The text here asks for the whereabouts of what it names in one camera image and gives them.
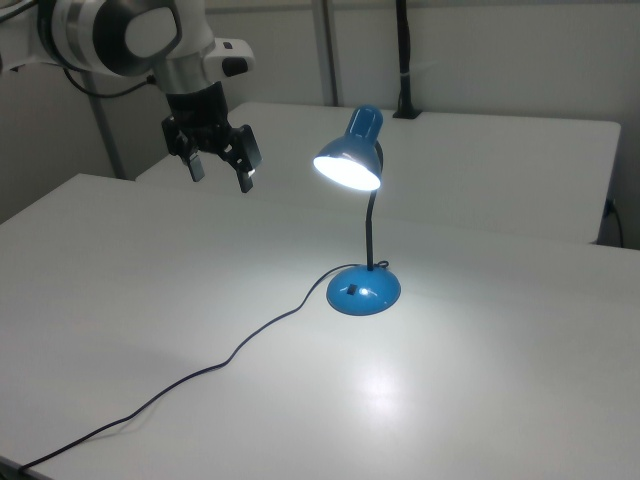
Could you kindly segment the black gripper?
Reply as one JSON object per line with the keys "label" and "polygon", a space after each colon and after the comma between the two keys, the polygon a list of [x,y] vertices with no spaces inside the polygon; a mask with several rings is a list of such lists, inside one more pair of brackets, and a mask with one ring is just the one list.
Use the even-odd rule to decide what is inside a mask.
{"label": "black gripper", "polygon": [[181,159],[192,181],[205,176],[198,150],[222,151],[220,157],[235,170],[241,192],[248,193],[262,155],[249,125],[231,129],[222,83],[166,98],[173,115],[161,123],[167,150]]}

